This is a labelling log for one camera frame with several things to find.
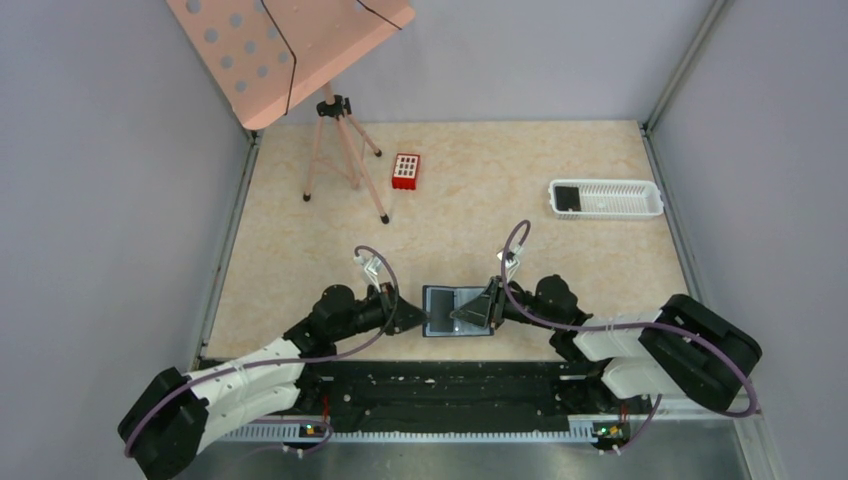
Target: gray wall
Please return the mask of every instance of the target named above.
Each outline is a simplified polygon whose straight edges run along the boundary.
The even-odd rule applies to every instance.
[[[415,20],[336,82],[363,119],[646,120],[712,2],[410,3]],[[318,101],[283,121],[314,121]]]
[[[0,2],[0,478],[140,478],[115,428],[198,338],[228,112],[162,1]]]
[[[717,310],[755,372],[790,478],[844,478],[848,3],[740,1],[658,149]]]

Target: marble countertop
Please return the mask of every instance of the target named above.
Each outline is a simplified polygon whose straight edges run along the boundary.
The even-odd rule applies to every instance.
[[[238,357],[300,321],[329,285],[362,297],[353,247],[370,245],[398,274],[404,298],[422,286],[485,285],[495,253],[521,219],[533,222],[514,280],[535,289],[558,273],[596,315],[653,310],[685,292],[664,216],[647,221],[557,220],[548,183],[557,178],[653,180],[638,125],[601,122],[401,123],[366,125],[384,155],[366,149],[368,170],[391,223],[383,225],[363,184],[318,175],[301,199],[313,127],[266,130],[227,272],[207,356]],[[341,162],[335,131],[323,154]],[[393,190],[397,152],[422,155],[415,191]],[[368,338],[338,344],[349,350]],[[352,359],[558,360],[551,332],[514,322],[492,337],[423,338],[416,329],[380,339]]]

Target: purple cable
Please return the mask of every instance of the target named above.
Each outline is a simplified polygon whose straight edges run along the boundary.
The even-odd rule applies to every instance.
[[[627,443],[625,443],[624,445],[618,447],[617,452],[616,452],[616,450],[613,450],[614,452],[621,455],[622,453],[624,453],[625,451],[630,449],[630,447],[633,445],[633,442],[635,442],[636,439],[639,438],[642,435],[642,433],[645,432],[645,427],[647,427],[648,424],[651,423],[651,420],[654,419],[654,415],[656,415],[657,411],[660,409],[660,402],[661,401],[662,401],[662,395],[657,395],[657,399],[654,401],[654,408],[652,408],[651,411],[648,413],[648,418],[646,418],[645,421],[642,422],[642,425],[639,425],[639,428],[636,429],[636,433],[634,433],[633,436],[630,437],[630,440],[628,440]]]
[[[354,255],[359,256],[360,250],[365,250],[366,252],[369,252],[371,255],[374,255],[381,262],[383,262],[383,265],[386,266],[386,272],[389,274],[389,277],[391,277],[391,279],[392,279],[392,285],[394,286],[394,290],[395,290],[395,295],[394,295],[395,296],[395,303],[392,306],[392,312],[389,314],[389,318],[388,318],[388,320],[386,320],[386,323],[383,325],[383,328],[381,328],[380,331],[377,332],[376,335],[371,337],[367,342],[363,343],[362,345],[360,345],[360,346],[358,346],[354,349],[348,350],[347,352],[344,352],[344,353],[339,353],[337,355],[329,355],[327,357],[281,358],[281,359],[272,359],[272,360],[261,360],[261,361],[258,361],[258,362],[245,363],[244,365],[242,365],[243,369],[248,370],[248,369],[251,369],[251,368],[267,367],[267,366],[271,366],[271,365],[280,366],[280,365],[287,365],[287,364],[290,364],[290,363],[333,362],[333,361],[336,361],[336,360],[341,360],[342,358],[347,358],[351,355],[355,355],[355,354],[361,352],[362,350],[365,350],[366,348],[373,345],[374,342],[376,342],[383,335],[383,332],[385,332],[386,327],[388,327],[391,324],[392,320],[394,320],[394,318],[395,318],[395,312],[397,311],[398,299],[400,298],[400,287],[398,286],[398,281],[397,281],[397,276],[395,275],[395,271],[392,270],[392,266],[389,265],[389,262],[386,260],[386,258],[383,257],[382,255],[380,255],[380,252],[374,250],[373,248],[371,248],[367,245],[358,245],[356,248],[353,249]],[[192,389],[192,388],[194,388],[195,386],[197,386],[201,383],[208,382],[210,380],[214,380],[218,377],[222,377],[224,375],[233,373],[235,371],[236,371],[235,368],[230,367],[230,368],[226,368],[224,370],[220,370],[220,371],[217,371],[217,372],[212,372],[208,375],[204,375],[202,377],[198,377],[198,378],[195,378],[193,380],[190,380],[185,385],[182,385],[182,386],[178,387],[176,390],[174,390],[173,392],[169,393],[168,395],[165,395],[165,397],[162,400],[160,400],[159,403],[157,403],[153,408],[150,409],[149,412],[147,412],[147,414],[144,417],[142,417],[141,421],[138,422],[138,425],[135,426],[132,433],[127,438],[126,446],[124,446],[124,456],[127,457],[127,458],[132,458],[132,454],[131,454],[132,447],[135,444],[135,441],[138,439],[138,436],[141,434],[142,430],[144,430],[144,427],[146,427],[147,424],[150,423],[150,420],[152,420],[153,417],[155,417],[157,413],[159,413],[163,408],[165,408],[165,405],[168,405],[168,403],[170,403],[172,400],[174,400],[175,398],[180,396],[183,392],[185,392],[189,389]]]
[[[509,247],[510,247],[510,245],[512,245],[512,241],[515,239],[515,235],[518,233],[518,230],[521,229],[522,227],[525,228],[525,231],[524,231],[524,235],[521,237],[521,240],[519,241],[519,245],[522,245],[524,243],[524,241],[527,239],[527,236],[530,234],[530,221],[529,220],[522,220],[522,221],[518,222],[518,224],[512,229],[512,232],[510,232],[509,237],[506,240],[506,245],[504,245],[504,250],[503,250],[504,252],[510,251]],[[501,256],[501,278],[502,279],[507,278],[506,277],[506,255]],[[562,324],[554,323],[554,322],[551,322],[551,321],[548,321],[548,320],[545,320],[543,318],[539,318],[539,317],[533,315],[532,313],[528,312],[523,306],[521,306],[518,303],[517,300],[515,300],[515,297],[512,295],[512,291],[509,287],[504,288],[504,291],[506,292],[506,296],[507,296],[507,298],[509,298],[510,303],[512,303],[512,305],[519,312],[521,312],[522,315],[524,315],[525,317],[529,318],[530,320],[532,320],[532,321],[534,321],[534,322],[536,322],[540,325],[544,325],[546,327],[550,327],[550,328],[553,328],[553,329],[569,330],[569,331],[574,331],[574,332],[602,332],[602,331],[605,331],[605,330],[632,330],[632,329],[637,329],[637,328],[653,328],[655,330],[662,330],[664,332],[671,332],[671,333],[674,333],[676,335],[680,335],[681,337],[688,338],[693,343],[697,343],[698,345],[704,347],[710,353],[715,355],[719,360],[721,360],[721,362],[724,363],[727,366],[727,368],[730,369],[731,372],[733,372],[733,375],[736,376],[736,378],[742,384],[742,387],[745,389],[745,393],[748,394],[748,402],[749,403],[748,403],[747,409],[745,409],[741,412],[716,412],[716,413],[719,413],[719,414],[727,416],[727,417],[732,417],[732,418],[744,418],[744,417],[751,416],[751,415],[753,415],[754,413],[757,412],[757,406],[759,405],[759,403],[757,401],[757,392],[754,391],[754,385],[751,384],[751,381],[748,380],[748,378],[745,376],[744,373],[742,373],[742,370],[740,370],[739,367],[737,367],[736,364],[733,363],[733,360],[731,360],[730,357],[728,357],[727,355],[724,354],[724,352],[719,350],[718,347],[716,347],[712,343],[708,342],[707,340],[704,340],[703,338],[699,337],[698,335],[696,335],[696,334],[694,334],[694,333],[692,333],[688,330],[684,330],[682,328],[675,327],[673,325],[665,325],[665,324],[662,324],[662,323],[649,323],[649,322],[638,322],[638,323],[628,323],[628,324],[623,324],[623,325],[609,325],[609,326],[599,325],[599,326],[595,326],[595,327],[586,327],[586,326],[582,326],[582,325],[581,326],[578,326],[578,325],[562,325]]]

